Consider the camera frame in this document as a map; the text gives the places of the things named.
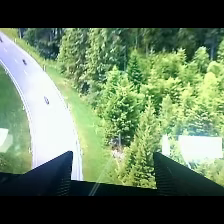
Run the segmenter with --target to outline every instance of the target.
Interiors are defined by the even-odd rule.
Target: paved road
[[[60,92],[37,62],[0,32],[0,62],[7,68],[25,106],[35,168],[73,151],[72,180],[82,180],[81,150],[71,115]]]

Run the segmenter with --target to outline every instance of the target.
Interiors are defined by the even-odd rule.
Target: car
[[[23,64],[24,64],[24,65],[27,65],[27,63],[26,63],[25,59],[23,59]]]
[[[46,96],[44,96],[44,100],[45,100],[46,104],[48,105],[49,104],[49,100],[48,100],[48,98]]]

